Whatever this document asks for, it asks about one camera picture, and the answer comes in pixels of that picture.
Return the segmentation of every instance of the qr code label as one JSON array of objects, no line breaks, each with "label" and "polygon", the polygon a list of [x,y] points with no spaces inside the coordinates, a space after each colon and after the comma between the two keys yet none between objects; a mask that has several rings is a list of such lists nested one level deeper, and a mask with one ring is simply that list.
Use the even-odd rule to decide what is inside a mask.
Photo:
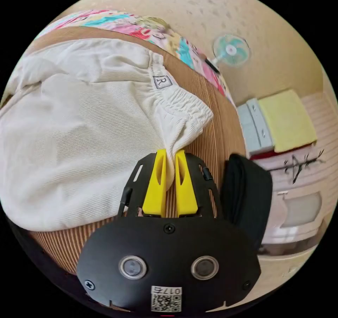
[{"label": "qr code label", "polygon": [[155,312],[181,312],[182,288],[152,286],[151,310]]}]

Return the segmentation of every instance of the screw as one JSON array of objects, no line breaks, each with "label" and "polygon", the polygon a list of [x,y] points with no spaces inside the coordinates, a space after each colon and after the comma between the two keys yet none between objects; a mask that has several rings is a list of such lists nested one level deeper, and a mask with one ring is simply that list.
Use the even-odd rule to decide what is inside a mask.
[{"label": "screw", "polygon": [[248,290],[251,286],[251,282],[248,280],[243,284],[243,290]]},{"label": "screw", "polygon": [[88,290],[94,290],[95,289],[94,283],[90,280],[85,280],[84,285]]},{"label": "screw", "polygon": [[166,234],[172,234],[175,231],[175,227],[172,224],[166,224],[163,230]]}]

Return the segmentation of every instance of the yellow towel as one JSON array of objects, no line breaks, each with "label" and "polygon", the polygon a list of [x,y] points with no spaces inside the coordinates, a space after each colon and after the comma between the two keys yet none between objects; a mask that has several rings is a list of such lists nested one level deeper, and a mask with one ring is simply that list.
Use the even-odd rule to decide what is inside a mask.
[{"label": "yellow towel", "polygon": [[258,103],[269,127],[276,153],[317,141],[312,121],[299,96],[292,89],[263,98]]}]

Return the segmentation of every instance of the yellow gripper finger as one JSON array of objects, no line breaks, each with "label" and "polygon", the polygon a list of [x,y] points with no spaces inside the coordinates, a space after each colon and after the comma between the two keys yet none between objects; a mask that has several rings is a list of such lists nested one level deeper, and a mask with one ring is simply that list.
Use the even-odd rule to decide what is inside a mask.
[{"label": "yellow gripper finger", "polygon": [[176,153],[175,183],[178,217],[196,214],[198,206],[183,149]]},{"label": "yellow gripper finger", "polygon": [[144,215],[165,217],[167,154],[158,150],[142,210]]}]

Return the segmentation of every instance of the black cloth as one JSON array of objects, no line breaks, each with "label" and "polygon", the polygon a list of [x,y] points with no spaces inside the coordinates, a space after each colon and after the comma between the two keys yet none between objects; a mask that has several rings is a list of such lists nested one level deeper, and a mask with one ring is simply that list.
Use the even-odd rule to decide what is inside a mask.
[{"label": "black cloth", "polygon": [[271,208],[270,172],[239,154],[231,154],[225,162],[220,198],[224,218],[245,231],[258,250]]}]

